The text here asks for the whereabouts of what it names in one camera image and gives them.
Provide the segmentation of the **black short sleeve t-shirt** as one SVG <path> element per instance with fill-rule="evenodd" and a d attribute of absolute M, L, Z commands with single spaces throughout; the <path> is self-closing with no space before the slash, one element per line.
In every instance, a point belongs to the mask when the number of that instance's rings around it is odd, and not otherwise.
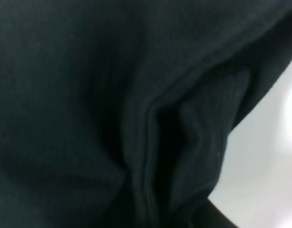
<path fill-rule="evenodd" d="M 292 60 L 292 0 L 0 0 L 0 228 L 232 228 L 230 132 Z"/>

